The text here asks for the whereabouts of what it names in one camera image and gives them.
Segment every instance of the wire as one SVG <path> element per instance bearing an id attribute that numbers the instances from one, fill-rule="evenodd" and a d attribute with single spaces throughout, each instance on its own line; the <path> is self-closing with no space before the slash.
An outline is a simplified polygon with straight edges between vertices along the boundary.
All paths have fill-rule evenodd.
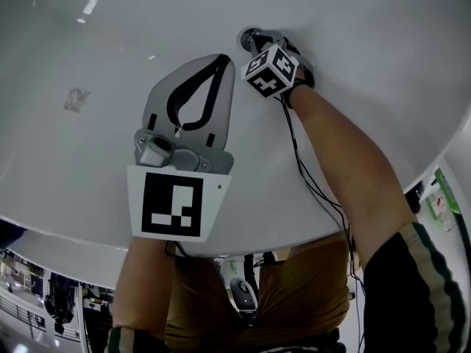
<path id="1" fill-rule="evenodd" d="M 292 122 L 291 122 L 291 116 L 289 115 L 289 111 L 288 111 L 288 108 L 286 106 L 286 102 L 284 101 L 283 94 L 281 95 L 281 99 L 279 99 L 277 97 L 274 97 L 274 98 L 277 99 L 278 101 L 280 101 L 282 106 L 283 106 L 283 111 L 285 113 L 286 121 L 288 122 L 289 132 L 291 134 L 291 141 L 293 142 L 294 156 L 296 157 L 297 167 L 298 167 L 299 173 L 301 174 L 301 177 L 304 179 L 305 184 L 308 186 L 309 191 L 311 192 L 312 196 L 316 199 L 317 203 L 319 205 L 321 205 L 324 208 L 324 210 L 327 211 L 327 213 L 330 215 L 330 217 L 336 222 L 336 224 L 339 227 L 340 227 L 340 225 L 339 225 L 339 222 L 337 221 L 337 219 L 333 217 L 332 213 L 330 213 L 330 211 L 327 210 L 327 208 L 323 205 L 323 203 L 320 200 L 318 200 L 318 198 L 316 196 L 320 197 L 321 199 L 323 199 L 327 203 L 329 203 L 329 205 L 340 215 L 340 218 L 341 218 L 341 227 L 340 228 L 343 229 L 343 231 L 345 233 L 345 236 L 346 236 L 346 239 L 347 239 L 347 244 L 348 244 L 348 251 L 350 253 L 350 276 L 355 280 L 355 292 L 356 292 L 355 303 L 356 303 L 356 312 L 357 312 L 357 321 L 358 321 L 358 353 L 359 353 L 360 350 L 361 350 L 361 344 L 363 343 L 363 340 L 364 340 L 364 333 L 361 336 L 360 310 L 358 309 L 358 283 L 359 282 L 360 282 L 360 286 L 361 286 L 361 291 L 362 291 L 364 296 L 366 295 L 366 291 L 365 291 L 363 281 L 355 273 L 353 249 L 352 249 L 352 245 L 351 245 L 351 242 L 350 242 L 350 236 L 349 236 L 349 233 L 348 233 L 350 231 L 350 224 L 348 224 L 348 231 L 347 231 L 347 227 L 345 225 L 345 217 L 344 217 L 343 212 L 340 210 L 341 205 L 333 202 L 328 197 L 326 197 L 326 195 L 322 192 L 322 190 L 320 189 L 319 185 L 316 183 L 314 178 L 311 176 L 311 174 L 309 174 L 309 171 L 306 168 L 306 166 L 304 165 L 304 163 L 301 161 L 300 156 L 299 156 L 299 152 L 298 152 L 298 148 L 297 148 L 296 137 L 294 135 L 293 125 L 292 125 Z M 306 174 L 308 175 L 309 179 L 312 181 L 312 183 L 314 184 L 314 186 L 316 187 L 317 190 L 315 190 L 312 187 L 312 185 L 309 183 L 308 179 L 306 178 Z"/>
<path id="2" fill-rule="evenodd" d="M 170 256 L 170 257 L 181 257 L 181 256 L 179 256 L 179 255 L 172 254 L 171 252 L 169 252 L 169 250 L 168 250 L 169 243 L 171 243 L 171 240 L 166 241 L 166 243 L 165 243 L 165 248 L 163 249 L 164 252 L 166 253 L 166 255 L 167 255 L 167 256 Z M 194 259 L 194 260 L 197 259 L 197 257 L 191 256 L 191 255 L 189 255 L 189 254 L 185 251 L 185 249 L 183 248 L 183 245 L 181 244 L 181 242 L 176 242 L 176 241 L 174 241 L 173 243 L 174 243 L 175 246 L 178 248 L 178 250 L 179 250 L 180 253 L 183 255 L 183 257 L 186 257 L 186 258 L 188 258 L 188 259 Z"/>

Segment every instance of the black sleeve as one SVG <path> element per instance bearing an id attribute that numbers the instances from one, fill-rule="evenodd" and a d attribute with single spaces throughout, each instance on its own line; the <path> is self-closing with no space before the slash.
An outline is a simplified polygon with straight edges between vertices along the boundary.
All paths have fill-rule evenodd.
<path id="1" fill-rule="evenodd" d="M 461 350 L 461 291 L 422 225 L 403 228 L 376 252 L 364 284 L 366 353 Z"/>
<path id="2" fill-rule="evenodd" d="M 144 331 L 113 328 L 108 338 L 107 353 L 170 353 L 167 344 Z"/>

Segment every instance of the white table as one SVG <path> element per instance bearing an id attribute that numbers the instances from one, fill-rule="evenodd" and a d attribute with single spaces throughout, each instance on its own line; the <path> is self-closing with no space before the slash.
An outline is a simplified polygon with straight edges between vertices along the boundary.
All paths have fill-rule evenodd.
<path id="1" fill-rule="evenodd" d="M 150 90 L 207 54 L 240 68 L 248 26 L 281 28 L 315 59 L 317 90 L 384 150 L 405 190 L 469 115 L 471 0 L 0 0 L 0 11 L 0 218 L 75 241 L 127 247 L 126 166 Z M 91 92 L 80 113 L 64 109 L 72 88 Z M 231 187 L 190 252 L 262 252 L 337 231 L 297 173 L 280 105 L 239 79 L 226 150 Z"/>

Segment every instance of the shorts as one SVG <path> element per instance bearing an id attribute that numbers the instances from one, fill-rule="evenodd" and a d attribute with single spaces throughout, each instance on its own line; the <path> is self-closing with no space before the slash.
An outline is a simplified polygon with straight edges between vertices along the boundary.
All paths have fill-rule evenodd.
<path id="1" fill-rule="evenodd" d="M 261 267 L 255 325 L 246 328 L 212 260 L 176 261 L 166 327 L 172 353 L 230 352 L 308 340 L 338 327 L 349 309 L 344 233 Z"/>

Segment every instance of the stain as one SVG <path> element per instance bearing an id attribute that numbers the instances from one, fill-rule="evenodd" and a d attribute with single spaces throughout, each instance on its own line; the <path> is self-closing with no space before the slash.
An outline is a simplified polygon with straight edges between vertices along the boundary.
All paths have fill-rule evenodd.
<path id="1" fill-rule="evenodd" d="M 80 112 L 82 106 L 87 102 L 87 97 L 91 94 L 90 91 L 82 88 L 72 88 L 68 91 L 68 97 L 64 102 L 66 110 Z"/>

